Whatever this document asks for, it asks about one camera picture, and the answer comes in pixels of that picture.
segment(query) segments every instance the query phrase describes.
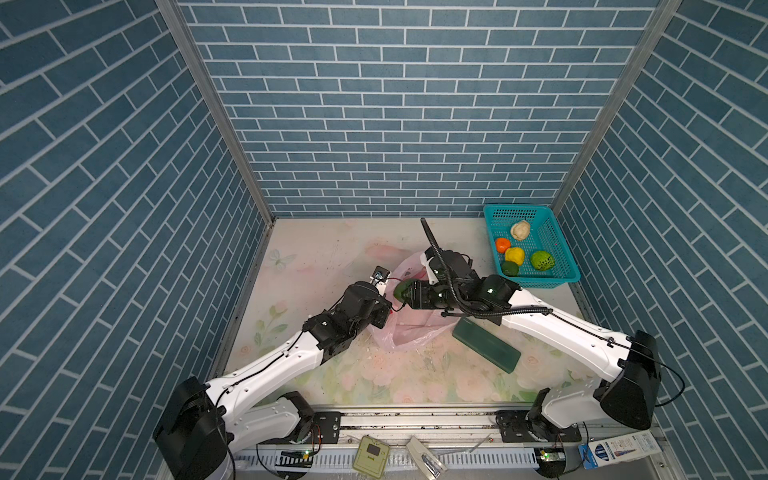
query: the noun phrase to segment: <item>pink plastic bag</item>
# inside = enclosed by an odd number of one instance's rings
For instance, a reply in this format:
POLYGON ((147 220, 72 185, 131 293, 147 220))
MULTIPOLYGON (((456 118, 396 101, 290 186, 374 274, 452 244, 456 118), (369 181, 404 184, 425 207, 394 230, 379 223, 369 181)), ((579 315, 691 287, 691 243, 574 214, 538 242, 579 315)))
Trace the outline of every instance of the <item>pink plastic bag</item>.
MULTIPOLYGON (((403 260, 390 276, 402 280, 411 278, 426 280, 427 272, 419 261, 422 252, 416 252, 403 260)), ((399 281, 392 280, 387 284, 386 298, 392 301, 393 309, 400 308, 400 303, 393 292, 399 281)), ((391 312, 384 328, 377 329, 372 325, 368 331, 376 343, 385 350, 405 352, 415 350, 431 342, 433 338, 450 329, 458 322, 458 317, 443 317, 442 310, 412 310, 404 306, 399 312, 391 312)))

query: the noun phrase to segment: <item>white box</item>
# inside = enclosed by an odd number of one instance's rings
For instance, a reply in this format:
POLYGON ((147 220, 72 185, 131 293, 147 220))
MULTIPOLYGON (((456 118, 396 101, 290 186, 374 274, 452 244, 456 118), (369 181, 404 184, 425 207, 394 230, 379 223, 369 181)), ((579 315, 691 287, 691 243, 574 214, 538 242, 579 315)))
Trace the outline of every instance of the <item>white box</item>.
POLYGON ((650 430, 597 440, 587 445, 579 445, 578 448, 587 470, 661 453, 661 447, 650 430))

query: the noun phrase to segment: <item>red wire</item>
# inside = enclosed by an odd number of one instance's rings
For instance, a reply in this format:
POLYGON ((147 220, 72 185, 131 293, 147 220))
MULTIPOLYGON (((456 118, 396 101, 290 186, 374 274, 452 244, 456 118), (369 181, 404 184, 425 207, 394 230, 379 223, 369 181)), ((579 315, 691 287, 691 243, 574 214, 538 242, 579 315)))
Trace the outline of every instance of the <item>red wire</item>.
POLYGON ((317 451, 319 452, 320 451, 320 447, 323 445, 323 434, 320 433, 320 425, 315 425, 315 427, 317 427, 317 441, 318 441, 317 451))

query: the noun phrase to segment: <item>metal bracket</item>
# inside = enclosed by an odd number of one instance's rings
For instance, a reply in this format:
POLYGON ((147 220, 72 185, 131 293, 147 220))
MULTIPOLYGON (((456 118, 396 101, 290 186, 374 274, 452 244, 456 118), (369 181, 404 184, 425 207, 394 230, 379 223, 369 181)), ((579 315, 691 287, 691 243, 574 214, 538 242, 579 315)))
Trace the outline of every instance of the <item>metal bracket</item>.
POLYGON ((250 265, 248 276, 245 278, 245 283, 243 283, 243 288, 240 289, 240 295, 237 297, 237 302, 232 311, 230 321, 221 337, 219 348, 214 357, 214 362, 211 364, 210 372, 207 377, 208 379, 215 379, 222 376, 227 369, 230 354, 232 353, 232 347, 237 338, 237 332, 240 330, 240 324, 243 322, 243 315, 245 315, 245 309, 248 306, 250 294, 253 292, 253 286, 256 284, 256 277, 258 276, 259 269, 264 261, 266 249, 270 245, 270 238, 272 237, 273 230, 274 225, 266 225, 261 233, 261 237, 258 240, 259 247, 256 250, 256 255, 253 256, 253 262, 250 265))
POLYGON ((595 119, 592 130, 584 139, 581 150, 576 155, 571 169, 563 178, 560 190, 554 196, 551 209, 555 216, 559 215, 568 196, 576 188, 579 177, 581 177, 581 174, 584 173, 587 165, 592 160, 592 155, 598 149, 600 142, 603 141, 603 137, 608 132, 608 128, 619 112, 619 108, 624 103, 624 99, 629 95, 632 85, 634 85, 637 77, 640 76, 640 72, 643 70, 650 54, 656 48, 656 44, 661 39, 661 35, 669 25, 681 2, 682 0, 660 0, 656 10, 648 19, 643 36, 632 50, 624 70, 621 71, 621 75, 616 80, 611 94, 608 95, 608 100, 605 102, 602 110, 600 110, 597 119, 595 119))
POLYGON ((315 412, 314 422, 315 425, 320 427, 323 444, 332 445, 339 443, 341 412, 315 412))
MULTIPOLYGON (((523 410, 501 410, 496 415, 498 429, 502 434, 504 443, 540 442, 528 431, 528 412, 523 410)), ((581 432, 577 426, 562 429, 555 439, 546 439, 550 442, 580 442, 581 432)))
POLYGON ((221 97, 219 97, 214 81, 211 79, 205 62, 200 56, 197 43, 192 36, 192 31, 189 25, 187 25, 187 21, 184 19, 184 14, 181 12, 177 0, 156 0, 156 3, 160 14, 163 16, 163 20, 168 25, 171 36, 176 41, 176 46, 179 48, 181 56, 184 57, 184 61, 190 69, 190 74, 194 79, 197 89, 200 90, 200 94, 208 106, 211 117, 213 117, 216 126, 219 128, 224 143, 227 144, 227 149, 230 151, 235 165, 237 165, 237 170, 240 171, 240 175, 243 177, 253 202, 264 217, 266 225, 271 227, 275 217, 272 215, 270 206, 266 202, 266 198, 257 183, 256 175, 253 173, 253 168, 250 166, 245 150, 243 150, 243 145, 237 138, 230 116, 227 114, 227 110, 224 109, 221 97))

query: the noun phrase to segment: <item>box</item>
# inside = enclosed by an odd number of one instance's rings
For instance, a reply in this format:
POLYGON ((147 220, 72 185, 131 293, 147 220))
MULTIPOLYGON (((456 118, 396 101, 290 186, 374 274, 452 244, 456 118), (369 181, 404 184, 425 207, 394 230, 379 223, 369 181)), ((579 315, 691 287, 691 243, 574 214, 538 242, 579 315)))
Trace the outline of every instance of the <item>box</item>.
POLYGON ((661 447, 650 430, 597 440, 578 448, 587 470, 661 453, 661 447))
POLYGON ((387 458, 389 445, 366 435, 360 440, 352 468, 373 478, 381 478, 387 458))

